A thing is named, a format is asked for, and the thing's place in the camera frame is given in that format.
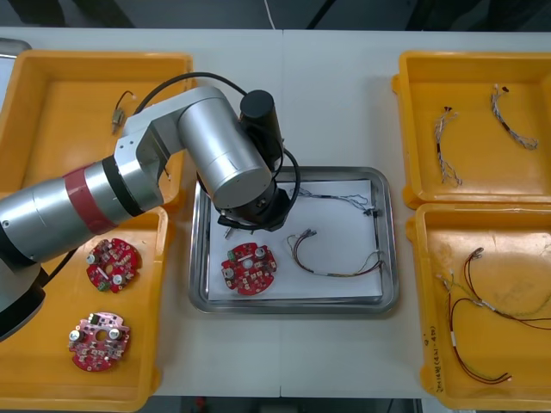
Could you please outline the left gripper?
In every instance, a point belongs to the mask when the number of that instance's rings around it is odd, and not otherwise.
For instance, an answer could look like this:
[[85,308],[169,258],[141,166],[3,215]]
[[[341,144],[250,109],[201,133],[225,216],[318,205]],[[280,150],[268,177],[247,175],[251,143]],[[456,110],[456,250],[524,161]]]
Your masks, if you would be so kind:
[[267,189],[255,200],[232,209],[220,210],[219,225],[246,231],[276,231],[288,215],[290,198],[281,189]]

